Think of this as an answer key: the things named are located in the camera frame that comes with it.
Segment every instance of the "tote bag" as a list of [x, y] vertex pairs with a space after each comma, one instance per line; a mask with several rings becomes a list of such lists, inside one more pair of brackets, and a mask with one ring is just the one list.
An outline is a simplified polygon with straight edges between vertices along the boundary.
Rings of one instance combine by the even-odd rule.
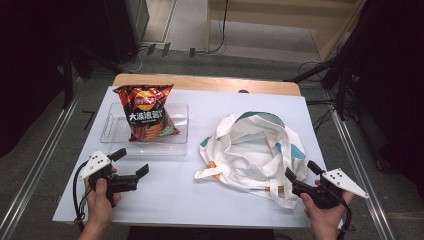
[[298, 180], [306, 178], [307, 161], [299, 135], [281, 119], [266, 112], [232, 114], [222, 120], [214, 135], [200, 144], [200, 155], [208, 168], [195, 179], [218, 179], [238, 189], [274, 200], [284, 208], [295, 208], [286, 168]]

